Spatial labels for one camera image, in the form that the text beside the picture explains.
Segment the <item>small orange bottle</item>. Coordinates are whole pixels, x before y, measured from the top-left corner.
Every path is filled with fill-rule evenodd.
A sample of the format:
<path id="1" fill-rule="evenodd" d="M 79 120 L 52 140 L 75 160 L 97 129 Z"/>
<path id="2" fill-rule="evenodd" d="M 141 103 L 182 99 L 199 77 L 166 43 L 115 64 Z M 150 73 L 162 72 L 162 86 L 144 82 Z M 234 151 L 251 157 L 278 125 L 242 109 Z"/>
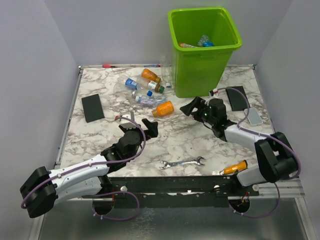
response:
<path id="1" fill-rule="evenodd" d="M 152 110 L 151 113 L 155 118 L 171 115 L 175 111 L 171 101 L 162 103 Z"/>

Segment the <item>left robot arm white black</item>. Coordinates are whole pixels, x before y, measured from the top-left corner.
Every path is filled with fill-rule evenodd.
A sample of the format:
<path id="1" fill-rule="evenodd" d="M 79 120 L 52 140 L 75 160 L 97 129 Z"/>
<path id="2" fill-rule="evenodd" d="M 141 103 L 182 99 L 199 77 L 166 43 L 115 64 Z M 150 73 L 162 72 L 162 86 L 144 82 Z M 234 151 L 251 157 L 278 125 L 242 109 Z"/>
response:
<path id="1" fill-rule="evenodd" d="M 20 187 L 21 208 L 30 218 L 49 212 L 58 203 L 85 196 L 106 197 L 112 192 L 108 174 L 124 168 L 142 154 L 146 142 L 156 138 L 158 122 L 142 119 L 145 129 L 134 120 L 125 119 L 119 128 L 123 136 L 117 143 L 81 163 L 48 170 L 36 168 Z"/>

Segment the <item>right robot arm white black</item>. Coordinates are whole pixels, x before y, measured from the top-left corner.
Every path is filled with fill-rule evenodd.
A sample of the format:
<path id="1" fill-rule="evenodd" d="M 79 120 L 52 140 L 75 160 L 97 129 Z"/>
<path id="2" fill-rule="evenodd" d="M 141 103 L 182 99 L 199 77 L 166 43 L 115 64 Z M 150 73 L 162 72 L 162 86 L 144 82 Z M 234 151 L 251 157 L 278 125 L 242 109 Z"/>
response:
<path id="1" fill-rule="evenodd" d="M 248 186 L 275 183 L 300 169 L 297 157 L 283 133 L 258 133 L 238 126 L 228 119 L 222 99 L 205 101 L 197 96 L 180 107 L 180 110 L 186 116 L 192 116 L 195 121 L 209 125 L 216 138 L 241 145 L 256 153 L 257 165 L 238 172 L 237 179 L 229 184 L 230 191 L 236 196 L 246 192 Z"/>

